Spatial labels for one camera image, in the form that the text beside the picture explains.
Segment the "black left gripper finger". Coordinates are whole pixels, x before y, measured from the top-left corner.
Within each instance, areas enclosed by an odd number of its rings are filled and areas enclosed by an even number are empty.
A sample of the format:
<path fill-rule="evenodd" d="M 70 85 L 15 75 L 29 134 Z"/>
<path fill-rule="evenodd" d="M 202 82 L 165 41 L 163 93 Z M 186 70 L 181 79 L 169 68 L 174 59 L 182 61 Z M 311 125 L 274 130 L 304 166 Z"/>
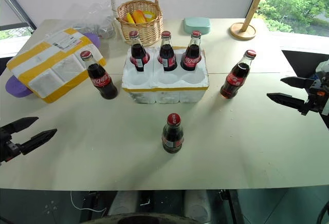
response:
<path fill-rule="evenodd" d="M 28 128 L 31 124 L 33 124 L 38 119 L 39 119 L 38 117 L 25 117 L 13 121 L 5 126 L 2 126 L 1 137 L 9 137 L 13 133 L 18 133 Z"/>
<path fill-rule="evenodd" d="M 20 151 L 23 155 L 27 155 L 31 151 L 37 149 L 41 145 L 48 142 L 57 132 L 57 129 L 51 129 L 43 131 L 35 136 L 33 136 L 30 140 L 27 142 L 19 145 Z"/>

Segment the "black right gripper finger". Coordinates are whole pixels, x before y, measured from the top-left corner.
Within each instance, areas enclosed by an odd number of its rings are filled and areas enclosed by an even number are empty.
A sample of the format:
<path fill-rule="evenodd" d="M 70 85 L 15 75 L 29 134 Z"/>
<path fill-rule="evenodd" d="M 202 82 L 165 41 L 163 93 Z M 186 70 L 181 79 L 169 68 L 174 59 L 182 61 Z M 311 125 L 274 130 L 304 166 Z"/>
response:
<path fill-rule="evenodd" d="M 321 83 L 318 80 L 301 78 L 301 77 L 285 77 L 280 80 L 281 82 L 288 84 L 295 88 L 321 88 Z"/>
<path fill-rule="evenodd" d="M 283 93 L 267 93 L 266 94 L 272 101 L 296 109 L 302 115 L 306 116 L 309 109 L 306 107 L 305 101 L 294 98 L 290 95 Z"/>

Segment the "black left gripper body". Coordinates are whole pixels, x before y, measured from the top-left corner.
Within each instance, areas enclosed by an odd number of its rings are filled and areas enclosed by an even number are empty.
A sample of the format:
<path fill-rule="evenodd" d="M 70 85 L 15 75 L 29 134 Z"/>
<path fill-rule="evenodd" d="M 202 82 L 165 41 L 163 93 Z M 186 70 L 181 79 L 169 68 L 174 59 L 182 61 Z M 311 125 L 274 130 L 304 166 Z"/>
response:
<path fill-rule="evenodd" d="M 1 162 L 8 162 L 21 154 L 20 148 L 11 142 L 10 134 L 1 134 Z"/>

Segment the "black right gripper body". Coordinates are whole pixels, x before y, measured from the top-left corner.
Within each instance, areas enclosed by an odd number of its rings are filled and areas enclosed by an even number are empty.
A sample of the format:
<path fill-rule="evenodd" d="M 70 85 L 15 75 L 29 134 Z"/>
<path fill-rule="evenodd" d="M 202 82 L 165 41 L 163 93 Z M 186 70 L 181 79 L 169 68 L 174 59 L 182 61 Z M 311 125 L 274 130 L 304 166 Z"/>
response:
<path fill-rule="evenodd" d="M 308 99 L 305 102 L 309 111 L 328 114 L 328 80 L 306 79 Z"/>

